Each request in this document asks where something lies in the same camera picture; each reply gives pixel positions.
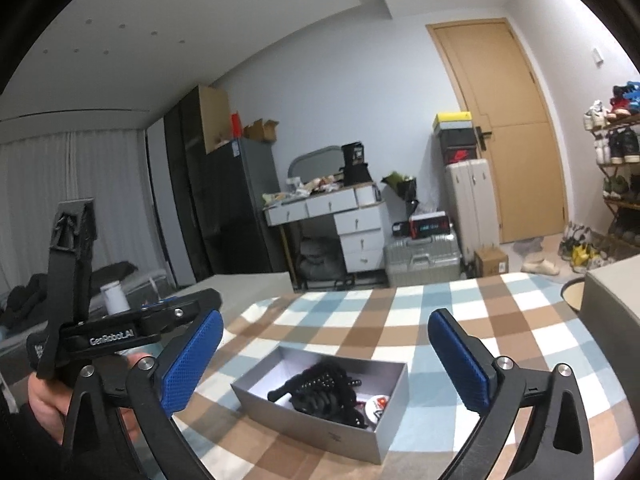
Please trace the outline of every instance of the door handle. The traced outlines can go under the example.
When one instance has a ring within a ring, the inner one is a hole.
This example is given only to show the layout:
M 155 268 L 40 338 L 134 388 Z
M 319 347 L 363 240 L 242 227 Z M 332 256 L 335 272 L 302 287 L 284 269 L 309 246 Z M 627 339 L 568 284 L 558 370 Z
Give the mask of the door handle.
M 480 142 L 480 149 L 482 151 L 486 151 L 486 142 L 484 142 L 485 137 L 491 137 L 493 132 L 483 132 L 480 126 L 476 126 L 476 132 L 478 133 L 478 142 Z

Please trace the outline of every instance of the wooden door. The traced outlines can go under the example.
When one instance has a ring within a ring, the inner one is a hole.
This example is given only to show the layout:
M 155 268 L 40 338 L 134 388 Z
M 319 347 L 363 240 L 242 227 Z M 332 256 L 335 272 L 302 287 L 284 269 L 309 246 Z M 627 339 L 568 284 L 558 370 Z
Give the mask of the wooden door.
M 500 241 L 564 230 L 566 197 L 546 103 L 506 20 L 430 25 L 460 107 L 483 134 L 478 154 L 494 178 Z

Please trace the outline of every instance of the table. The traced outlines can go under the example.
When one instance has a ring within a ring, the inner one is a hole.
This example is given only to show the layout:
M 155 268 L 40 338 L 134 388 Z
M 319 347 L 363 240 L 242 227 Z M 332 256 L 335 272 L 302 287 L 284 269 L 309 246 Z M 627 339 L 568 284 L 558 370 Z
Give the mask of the table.
M 612 480 L 638 446 L 638 430 L 613 370 L 560 289 L 542 276 L 513 273 L 255 303 L 226 327 L 176 423 L 216 480 L 435 480 L 478 420 L 462 406 L 428 343 L 429 314 L 444 306 L 494 355 L 509 355 L 529 368 L 572 366 L 589 418 L 595 478 Z M 383 465 L 300 444 L 239 411 L 230 383 L 277 344 L 408 363 L 410 403 Z M 504 478 L 526 411 L 520 410 L 491 478 Z

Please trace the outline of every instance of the metal screw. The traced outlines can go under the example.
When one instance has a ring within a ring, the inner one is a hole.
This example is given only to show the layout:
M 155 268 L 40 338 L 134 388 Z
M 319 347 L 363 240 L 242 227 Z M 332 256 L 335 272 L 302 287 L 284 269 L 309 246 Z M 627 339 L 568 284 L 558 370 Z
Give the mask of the metal screw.
M 498 357 L 496 363 L 503 370 L 511 370 L 513 368 L 513 361 L 505 356 Z
M 138 368 L 141 370 L 149 370 L 150 368 L 153 368 L 154 364 L 156 364 L 156 360 L 152 357 L 143 357 L 138 361 Z
M 95 372 L 95 368 L 93 365 L 87 365 L 82 370 L 80 370 L 80 375 L 82 377 L 91 377 Z
M 562 363 L 561 365 L 558 365 L 558 373 L 564 377 L 568 377 L 572 374 L 572 370 L 569 365 Z

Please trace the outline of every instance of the gray cardboard box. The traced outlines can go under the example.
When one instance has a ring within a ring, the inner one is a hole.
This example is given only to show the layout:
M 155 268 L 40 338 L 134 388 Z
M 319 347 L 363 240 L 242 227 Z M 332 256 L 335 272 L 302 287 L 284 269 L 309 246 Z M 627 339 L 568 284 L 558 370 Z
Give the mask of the gray cardboard box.
M 406 363 L 388 363 L 329 356 L 362 381 L 355 388 L 358 400 L 374 395 L 390 396 L 375 430 L 353 428 L 297 412 L 287 394 L 278 402 L 267 400 L 267 393 L 327 356 L 295 348 L 278 346 L 255 367 L 231 384 L 244 412 L 256 422 L 326 451 L 382 464 L 393 442 L 404 410 L 409 402 Z

